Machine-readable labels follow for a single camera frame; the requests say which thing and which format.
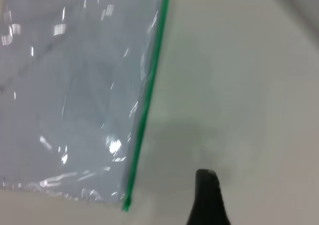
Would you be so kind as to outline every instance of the white table surface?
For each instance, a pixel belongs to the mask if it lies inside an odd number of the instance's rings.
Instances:
[[[6,225],[183,225],[199,168],[233,224],[315,224],[319,49],[276,0],[170,0],[129,213],[0,192]]]

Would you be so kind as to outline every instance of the clear plastic bag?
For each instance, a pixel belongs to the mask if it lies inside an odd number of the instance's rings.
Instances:
[[[4,0],[0,186],[128,209],[167,0]]]

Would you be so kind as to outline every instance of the ziplock bag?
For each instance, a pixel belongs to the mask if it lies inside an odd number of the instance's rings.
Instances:
[[[1,187],[129,208],[167,1],[3,1]]]

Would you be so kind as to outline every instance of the black object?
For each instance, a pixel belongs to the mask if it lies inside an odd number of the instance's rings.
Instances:
[[[219,180],[212,170],[196,172],[195,201],[187,225],[230,225]]]

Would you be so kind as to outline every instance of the green zipper strip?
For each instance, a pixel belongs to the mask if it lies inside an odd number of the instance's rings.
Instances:
[[[132,192],[133,192],[133,186],[136,176],[136,170],[138,166],[139,161],[139,155],[140,150],[142,146],[144,131],[146,127],[146,121],[148,117],[148,112],[150,108],[151,98],[152,98],[152,91],[154,87],[154,81],[155,81],[155,75],[156,70],[159,62],[160,57],[160,46],[162,42],[163,32],[164,32],[164,26],[165,26],[165,19],[167,14],[167,8],[168,8],[168,0],[162,0],[161,9],[160,9],[160,16],[159,16],[159,22],[158,22],[158,29],[155,37],[155,43],[154,43],[154,49],[153,49],[153,55],[151,60],[151,68],[150,72],[148,74],[148,85],[146,88],[146,94],[145,94],[145,101],[144,106],[141,114],[141,119],[138,126],[137,131],[137,138],[136,138],[136,144],[131,164],[131,169],[129,173],[129,179],[128,184],[125,192],[125,198],[123,202],[122,210],[128,211],[132,202]]]

